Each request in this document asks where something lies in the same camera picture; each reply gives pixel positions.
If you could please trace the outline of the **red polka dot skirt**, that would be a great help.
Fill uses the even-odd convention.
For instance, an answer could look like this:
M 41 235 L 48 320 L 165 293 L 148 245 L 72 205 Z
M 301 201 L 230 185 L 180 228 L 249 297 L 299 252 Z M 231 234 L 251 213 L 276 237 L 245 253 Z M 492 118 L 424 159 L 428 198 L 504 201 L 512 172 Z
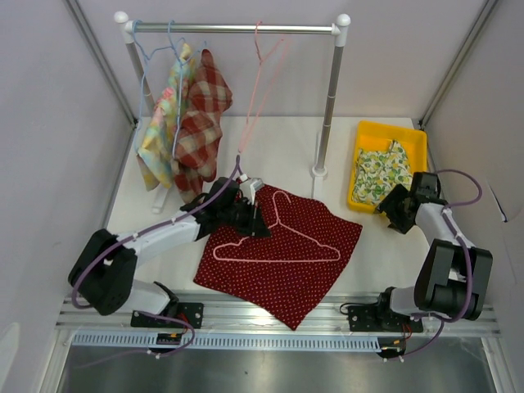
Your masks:
M 267 226 L 275 220 L 272 195 L 276 191 L 284 190 L 265 185 L 256 193 Z M 290 195 L 291 206 L 286 208 L 285 201 L 278 198 L 282 220 L 321 243 L 336 247 L 341 252 L 341 259 L 331 263 L 302 264 L 218 261 L 212 255 L 216 246 L 244 238 L 231 228 L 223 227 L 208 237 L 193 279 L 195 284 L 269 307 L 299 301 L 313 309 L 327 295 L 350 262 L 363 227 L 335 216 L 320 201 L 284 192 Z M 268 237 L 246 238 L 258 242 Z

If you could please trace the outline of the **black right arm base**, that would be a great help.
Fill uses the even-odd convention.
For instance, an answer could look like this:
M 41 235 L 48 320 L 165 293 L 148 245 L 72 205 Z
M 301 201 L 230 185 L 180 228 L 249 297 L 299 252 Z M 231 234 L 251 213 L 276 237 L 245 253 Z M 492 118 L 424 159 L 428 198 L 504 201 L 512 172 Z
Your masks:
M 352 332 L 414 332 L 422 333 L 421 321 L 397 314 L 378 305 L 349 305 L 349 327 Z

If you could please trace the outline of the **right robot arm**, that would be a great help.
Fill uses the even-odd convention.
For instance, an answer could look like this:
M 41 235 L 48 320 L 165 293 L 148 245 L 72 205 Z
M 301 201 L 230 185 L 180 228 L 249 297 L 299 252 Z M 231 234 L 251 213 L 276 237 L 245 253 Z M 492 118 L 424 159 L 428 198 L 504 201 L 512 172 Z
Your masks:
M 396 185 L 376 208 L 389 228 L 402 234 L 420 228 L 429 245 L 415 284 L 382 294 L 388 302 L 375 308 L 373 318 L 383 330 L 394 329 L 404 316 L 454 323 L 476 320 L 483 310 L 493 255 L 467 239 L 454 220 L 454 205 L 440 191 L 437 174 L 416 172 L 410 188 Z

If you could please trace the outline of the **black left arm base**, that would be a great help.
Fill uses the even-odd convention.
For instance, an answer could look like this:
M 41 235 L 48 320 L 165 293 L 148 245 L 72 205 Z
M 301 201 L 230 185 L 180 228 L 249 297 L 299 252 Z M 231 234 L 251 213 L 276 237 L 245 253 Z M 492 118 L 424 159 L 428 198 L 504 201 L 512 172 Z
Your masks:
M 179 320 L 200 329 L 204 317 L 204 304 L 200 302 L 171 301 L 159 314 L 133 311 L 132 328 L 185 328 Z

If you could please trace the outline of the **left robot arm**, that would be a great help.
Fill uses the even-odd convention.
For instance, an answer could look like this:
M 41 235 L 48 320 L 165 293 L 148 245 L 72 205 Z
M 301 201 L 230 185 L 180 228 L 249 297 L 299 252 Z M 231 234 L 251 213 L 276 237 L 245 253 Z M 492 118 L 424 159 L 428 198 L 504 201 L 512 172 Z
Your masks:
M 85 307 L 102 316 L 119 310 L 145 312 L 157 326 L 171 326 L 178 317 L 178 297 L 160 282 L 136 279 L 137 267 L 223 227 L 243 237 L 269 237 L 255 199 L 263 186 L 261 179 L 244 174 L 238 180 L 221 177 L 170 219 L 135 233 L 97 230 L 68 276 L 75 297 L 83 297 Z

